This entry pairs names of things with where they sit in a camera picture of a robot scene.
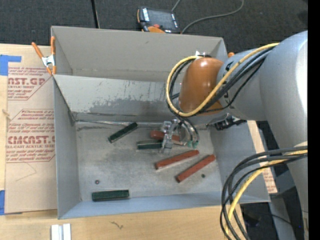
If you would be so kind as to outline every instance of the red block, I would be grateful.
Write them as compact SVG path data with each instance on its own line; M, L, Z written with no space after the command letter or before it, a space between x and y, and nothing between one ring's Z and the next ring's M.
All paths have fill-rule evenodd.
M182 160L185 160L185 159L188 159L188 158L192 158L194 156L197 156L198 154L199 154L198 150L191 150L191 151L188 151L188 152L185 152L185 153L182 153L182 154L178 154L176 156L173 156L173 157L170 157L168 159L161 160L161 161L157 162L155 164L155 168L158 170L158 169L160 169L162 167L166 167L166 166L172 165L174 163L180 162Z
M185 170L184 172L180 173L176 177L177 182L182 182L186 178L190 177L191 175L195 174L197 171L201 170L203 167L207 166L208 164L212 163L214 160L216 160L216 156L214 154L208 155L204 159L202 159L200 162L196 163L189 169Z

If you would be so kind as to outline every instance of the yellow cable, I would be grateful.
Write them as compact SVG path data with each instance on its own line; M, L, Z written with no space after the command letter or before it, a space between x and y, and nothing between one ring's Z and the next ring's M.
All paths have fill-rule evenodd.
M291 152L291 153L288 153L288 154L285 154L285 156L291 156L291 155L299 155L299 154L304 154L304 153L307 153L308 150L305 149L305 150L300 150L300 151L295 151L295 152ZM281 162L285 161L285 159L279 159L279 160L273 160L273 161L270 161L268 162L266 165L269 166L269 165L276 165L276 164L279 164ZM236 196L234 197L233 201L232 201L232 204L230 205L230 209L228 211L228 219L229 221L231 220L232 218L232 215L234 213L234 210L236 208L236 205L239 201L239 199L241 198L241 196L243 195L243 193L246 191L246 189L248 188L248 186L250 185L250 183L252 181L254 181L254 179L256 177L258 177L258 175L260 175L265 169L267 168L263 168L263 169L259 169L257 171L255 171L241 186L241 188L239 189L238 193L236 194ZM226 227L225 229L225 232L228 234L229 232L229 229Z
M177 68L184 62L188 61L188 60L192 60L192 59L196 59L198 58L197 56L190 56L187 58L182 59L181 61L179 61L171 70L168 79L166 81L166 100L170 106L170 108L177 113L179 116L182 117L191 117L194 114L198 113L212 98L214 95L216 95L217 90L222 86L222 84L226 81L226 79L231 75L231 73L241 64L243 63L245 60L247 60L248 58L252 57L253 55L268 49L270 47L274 47L277 46L279 43L271 43L271 44L267 44L265 46L262 46L260 48L257 48L255 50L253 50L252 52L248 53L246 56L244 56L242 59L240 59L226 74L225 76L219 81L219 83L215 86L215 88L210 92L210 94L206 97L206 99L193 111L189 112L189 113L183 113L182 111L179 111L178 109L176 109L176 107L172 104L171 100L170 100L170 95L169 95L169 85L170 85L170 81L171 81L171 77L172 75L175 73L175 71L177 70Z

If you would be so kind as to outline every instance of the black stand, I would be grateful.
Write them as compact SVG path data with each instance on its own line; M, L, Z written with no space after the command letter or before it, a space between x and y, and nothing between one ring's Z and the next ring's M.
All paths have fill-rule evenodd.
M91 0L91 5L92 5L92 12L93 12L93 17L94 17L94 24L96 29L100 29L100 24L98 21L98 15L97 15L97 10L96 10L96 5L95 5L95 0Z

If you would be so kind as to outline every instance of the stain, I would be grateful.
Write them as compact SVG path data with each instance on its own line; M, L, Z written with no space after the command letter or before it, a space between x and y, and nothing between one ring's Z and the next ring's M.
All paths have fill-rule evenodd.
M79 127L78 129L76 129L76 131L79 132L81 130L90 130L90 129L107 129L107 127L103 127L103 126L84 126L84 127Z
M119 225L115 221L110 221L110 223L116 225L118 227L118 229L120 229L120 230L122 230L122 228L124 227L124 225Z

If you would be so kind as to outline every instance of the blue tape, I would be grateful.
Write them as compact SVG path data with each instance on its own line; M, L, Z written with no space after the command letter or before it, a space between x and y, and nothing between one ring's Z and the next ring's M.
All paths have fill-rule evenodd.
M5 191L0 190L0 215L5 215Z
M8 75L9 62L21 62L21 56L0 55L0 76Z

